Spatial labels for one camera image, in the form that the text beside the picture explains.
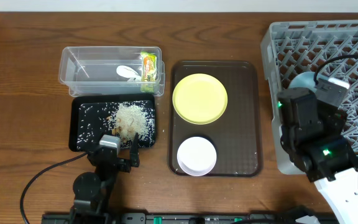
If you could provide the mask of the light blue bowl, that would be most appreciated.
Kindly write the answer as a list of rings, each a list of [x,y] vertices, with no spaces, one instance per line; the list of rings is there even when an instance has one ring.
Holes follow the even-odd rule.
[[[314,72],[303,72],[297,75],[289,84],[289,88],[307,88],[314,93],[316,92],[314,82]]]

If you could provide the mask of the white bowl with food scraps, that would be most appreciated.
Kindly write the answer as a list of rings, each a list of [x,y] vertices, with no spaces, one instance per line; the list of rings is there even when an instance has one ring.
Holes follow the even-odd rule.
[[[206,138],[191,137],[180,144],[177,161],[186,174],[204,176],[214,168],[217,152],[214,145]]]

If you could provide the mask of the white napkin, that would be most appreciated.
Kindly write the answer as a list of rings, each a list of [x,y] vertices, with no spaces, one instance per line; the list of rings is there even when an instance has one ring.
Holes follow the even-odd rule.
[[[142,80],[141,76],[133,68],[120,65],[116,69],[116,73],[123,78],[126,78],[128,82],[140,82]]]

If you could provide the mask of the yellow plate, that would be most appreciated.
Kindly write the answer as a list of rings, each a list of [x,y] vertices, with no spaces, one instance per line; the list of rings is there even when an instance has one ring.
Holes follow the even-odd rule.
[[[174,87],[172,103],[176,113],[191,124],[209,124],[219,119],[228,104],[224,85],[215,77],[195,73]]]

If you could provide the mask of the green orange snack wrapper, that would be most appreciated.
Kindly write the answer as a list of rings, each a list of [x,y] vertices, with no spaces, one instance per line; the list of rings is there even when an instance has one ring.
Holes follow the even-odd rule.
[[[142,60],[142,77],[140,90],[145,93],[154,92],[154,83],[157,75],[157,56],[142,51],[140,53]]]

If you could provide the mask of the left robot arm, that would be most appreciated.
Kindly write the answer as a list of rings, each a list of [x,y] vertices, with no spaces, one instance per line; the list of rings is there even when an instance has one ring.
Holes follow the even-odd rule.
[[[116,223],[117,218],[109,207],[109,199],[118,173],[129,173],[139,167],[139,135],[136,133],[130,149],[130,158],[118,157],[120,139],[104,135],[101,142],[89,142],[84,146],[87,159],[95,167],[94,172],[80,174],[73,183],[74,206],[70,210],[70,223]]]

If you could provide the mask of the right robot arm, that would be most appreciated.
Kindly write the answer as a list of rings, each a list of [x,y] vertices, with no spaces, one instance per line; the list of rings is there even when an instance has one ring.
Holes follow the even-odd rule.
[[[339,223],[358,223],[358,158],[341,135],[346,116],[307,88],[283,90],[277,99],[283,150],[315,185]]]

